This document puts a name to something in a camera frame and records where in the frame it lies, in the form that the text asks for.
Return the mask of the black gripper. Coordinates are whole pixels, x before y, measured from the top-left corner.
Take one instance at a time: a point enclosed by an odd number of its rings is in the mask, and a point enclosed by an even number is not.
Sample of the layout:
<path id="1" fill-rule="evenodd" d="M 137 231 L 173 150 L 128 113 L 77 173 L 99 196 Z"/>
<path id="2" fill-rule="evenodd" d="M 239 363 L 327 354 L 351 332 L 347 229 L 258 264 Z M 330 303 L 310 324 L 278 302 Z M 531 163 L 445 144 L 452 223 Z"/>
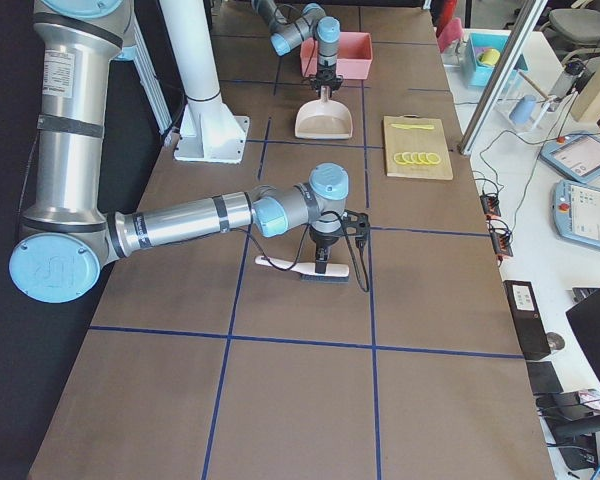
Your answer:
<path id="1" fill-rule="evenodd" d="M 311 227 L 309 229 L 309 235 L 311 240 L 315 243 L 315 273 L 325 275 L 327 272 L 331 247 L 338 242 L 340 232 L 338 230 L 321 232 L 314 227 Z"/>
<path id="2" fill-rule="evenodd" d="M 329 90 L 328 95 L 340 89 L 343 83 L 343 77 L 337 74 L 336 65 L 319 65 L 315 75 L 309 77 L 310 86 L 318 96 L 321 95 L 323 87 Z"/>

